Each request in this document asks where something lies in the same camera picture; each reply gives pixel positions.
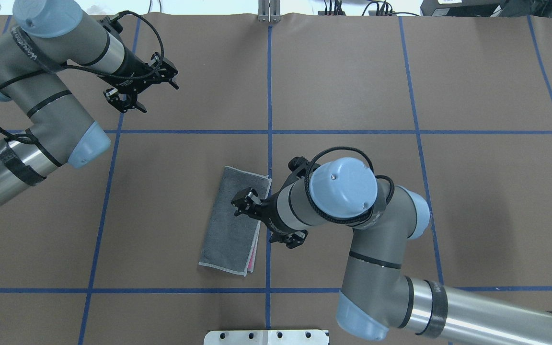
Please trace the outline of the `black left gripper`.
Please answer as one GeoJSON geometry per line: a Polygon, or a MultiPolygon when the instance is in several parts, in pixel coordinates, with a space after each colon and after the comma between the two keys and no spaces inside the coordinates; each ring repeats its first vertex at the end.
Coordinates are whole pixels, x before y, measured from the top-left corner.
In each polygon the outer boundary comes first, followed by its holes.
{"type": "Polygon", "coordinates": [[[138,101],[138,92],[145,90],[156,74],[125,46],[109,46],[109,84],[103,92],[106,101],[120,113],[136,109],[147,113],[147,108],[138,101]]]}

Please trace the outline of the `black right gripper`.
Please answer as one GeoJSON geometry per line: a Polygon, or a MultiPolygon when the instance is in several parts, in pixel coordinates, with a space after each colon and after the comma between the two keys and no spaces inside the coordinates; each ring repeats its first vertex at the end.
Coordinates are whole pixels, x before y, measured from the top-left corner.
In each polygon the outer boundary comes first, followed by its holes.
{"type": "Polygon", "coordinates": [[[289,249],[304,244],[309,225],[294,212],[291,190],[284,189],[267,199],[258,197],[254,188],[239,190],[231,200],[236,208],[234,216],[246,215],[259,219],[270,231],[269,243],[284,244],[289,249]]]}

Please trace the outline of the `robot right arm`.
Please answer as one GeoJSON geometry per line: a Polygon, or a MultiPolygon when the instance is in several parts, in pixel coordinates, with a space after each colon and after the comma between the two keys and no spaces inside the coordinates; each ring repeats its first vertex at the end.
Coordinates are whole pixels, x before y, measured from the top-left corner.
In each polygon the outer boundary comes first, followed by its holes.
{"type": "Polygon", "coordinates": [[[259,199],[239,190],[236,216],[261,221],[271,242],[301,245],[309,229],[326,222],[353,230],[336,319],[356,337],[381,341],[392,328],[465,345],[552,345],[552,311],[523,308],[432,280],[403,275],[408,241],[423,234],[427,201],[359,159],[318,165],[294,159],[287,183],[259,199]]]}

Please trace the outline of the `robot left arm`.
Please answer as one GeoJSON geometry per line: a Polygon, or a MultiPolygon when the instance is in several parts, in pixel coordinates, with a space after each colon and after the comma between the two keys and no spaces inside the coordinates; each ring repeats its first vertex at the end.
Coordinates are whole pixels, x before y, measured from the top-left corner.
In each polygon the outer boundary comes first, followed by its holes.
{"type": "Polygon", "coordinates": [[[98,22],[73,0],[16,0],[16,22],[0,37],[0,206],[57,168],[80,168],[111,144],[59,78],[74,69],[97,75],[134,106],[156,80],[160,59],[145,63],[123,44],[116,18],[98,22]]]}

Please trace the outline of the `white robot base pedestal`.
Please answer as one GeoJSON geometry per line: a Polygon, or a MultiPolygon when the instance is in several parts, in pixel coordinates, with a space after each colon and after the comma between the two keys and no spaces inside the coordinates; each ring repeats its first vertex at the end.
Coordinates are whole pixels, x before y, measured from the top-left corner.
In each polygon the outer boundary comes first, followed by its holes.
{"type": "Polygon", "coordinates": [[[217,330],[210,331],[204,345],[330,345],[328,330],[217,330]]]}

